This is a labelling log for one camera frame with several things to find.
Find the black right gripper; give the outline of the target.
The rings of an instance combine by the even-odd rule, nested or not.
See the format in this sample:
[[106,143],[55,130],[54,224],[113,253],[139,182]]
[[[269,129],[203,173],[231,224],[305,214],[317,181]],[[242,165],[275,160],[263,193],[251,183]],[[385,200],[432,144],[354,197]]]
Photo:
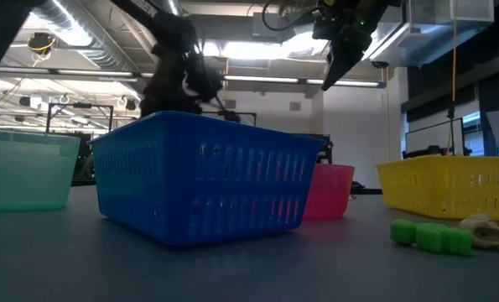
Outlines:
[[328,70],[321,85],[321,90],[327,91],[362,59],[372,43],[370,34],[379,23],[379,1],[318,0],[317,7],[313,38],[333,39],[327,56]]

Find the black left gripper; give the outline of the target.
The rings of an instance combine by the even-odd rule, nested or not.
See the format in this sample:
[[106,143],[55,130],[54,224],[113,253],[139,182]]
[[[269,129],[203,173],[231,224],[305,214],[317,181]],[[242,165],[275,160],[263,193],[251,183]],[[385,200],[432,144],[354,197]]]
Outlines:
[[188,112],[200,115],[201,104],[217,97],[222,89],[216,70],[206,65],[197,50],[193,24],[181,17],[155,19],[147,29],[157,40],[152,53],[159,62],[143,90],[141,117],[156,112]]

